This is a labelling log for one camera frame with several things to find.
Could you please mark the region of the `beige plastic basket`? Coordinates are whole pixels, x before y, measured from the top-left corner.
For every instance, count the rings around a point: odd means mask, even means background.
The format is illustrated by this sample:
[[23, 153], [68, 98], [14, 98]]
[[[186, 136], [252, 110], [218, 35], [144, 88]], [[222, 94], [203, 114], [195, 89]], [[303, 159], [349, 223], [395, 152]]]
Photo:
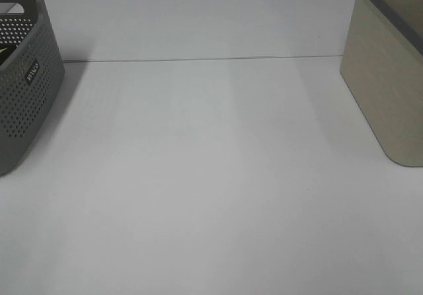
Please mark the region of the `beige plastic basket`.
[[422, 0], [355, 0], [340, 74], [384, 154], [422, 166]]

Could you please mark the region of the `black and yellow basket item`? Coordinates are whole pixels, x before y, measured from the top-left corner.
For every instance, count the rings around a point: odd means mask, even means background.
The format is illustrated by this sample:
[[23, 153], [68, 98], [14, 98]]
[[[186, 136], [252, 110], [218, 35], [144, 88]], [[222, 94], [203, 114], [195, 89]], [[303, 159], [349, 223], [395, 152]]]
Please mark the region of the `black and yellow basket item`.
[[12, 53], [16, 50], [16, 45], [1, 45], [0, 46], [0, 65], [3, 65]]

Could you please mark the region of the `grey perforated plastic basket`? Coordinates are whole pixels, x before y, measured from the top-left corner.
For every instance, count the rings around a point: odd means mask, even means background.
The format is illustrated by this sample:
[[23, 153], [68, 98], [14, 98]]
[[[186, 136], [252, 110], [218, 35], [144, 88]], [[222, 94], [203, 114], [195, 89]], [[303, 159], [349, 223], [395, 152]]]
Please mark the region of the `grey perforated plastic basket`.
[[41, 129], [65, 74], [44, 0], [1, 0], [22, 13], [1, 14], [1, 45], [16, 50], [1, 65], [1, 174], [21, 161]]

